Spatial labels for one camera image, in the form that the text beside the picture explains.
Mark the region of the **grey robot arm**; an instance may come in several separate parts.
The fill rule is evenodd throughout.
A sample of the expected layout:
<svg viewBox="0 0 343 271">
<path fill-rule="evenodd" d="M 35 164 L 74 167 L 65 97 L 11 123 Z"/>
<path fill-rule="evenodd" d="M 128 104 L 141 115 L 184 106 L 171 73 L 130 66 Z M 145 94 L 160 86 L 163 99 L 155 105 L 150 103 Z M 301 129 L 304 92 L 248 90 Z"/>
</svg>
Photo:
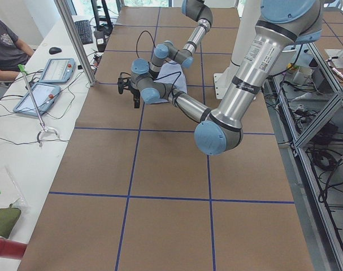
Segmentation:
<svg viewBox="0 0 343 271">
<path fill-rule="evenodd" d="M 204 1 L 183 1 L 181 10 L 186 17 L 196 22 L 196 26 L 184 44 L 175 45 L 166 40 L 156 45 L 149 62 L 149 72 L 153 78 L 158 77 L 166 60 L 189 68 L 193 64 L 194 53 L 212 27 L 212 11 Z"/>
<path fill-rule="evenodd" d="M 207 32 L 213 15 L 204 1 L 184 1 L 182 12 L 197 23 L 182 49 L 170 41 L 158 44 L 150 61 L 133 61 L 128 78 L 120 78 L 119 91 L 138 94 L 146 104 L 165 99 L 197 123 L 194 140 L 207 155 L 218 155 L 237 147 L 243 138 L 242 118 L 260 92 L 284 48 L 314 42 L 322 31 L 323 1 L 262 1 L 256 35 L 220 105 L 211 109 L 180 91 L 174 84 L 157 81 L 163 62 L 173 60 L 184 68 Z"/>
</svg>

